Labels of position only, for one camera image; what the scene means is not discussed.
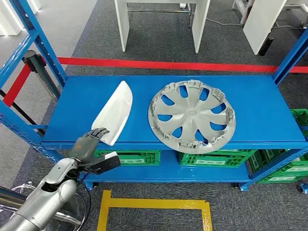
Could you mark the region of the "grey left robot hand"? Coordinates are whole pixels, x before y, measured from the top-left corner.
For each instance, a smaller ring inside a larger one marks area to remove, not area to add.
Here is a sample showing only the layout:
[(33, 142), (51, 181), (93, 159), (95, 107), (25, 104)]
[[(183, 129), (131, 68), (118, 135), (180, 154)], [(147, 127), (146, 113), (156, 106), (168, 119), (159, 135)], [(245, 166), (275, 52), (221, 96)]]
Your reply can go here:
[(106, 128), (95, 128), (78, 138), (69, 151), (69, 157), (79, 161), (80, 164), (94, 163), (94, 152), (99, 141), (104, 135), (109, 133)]

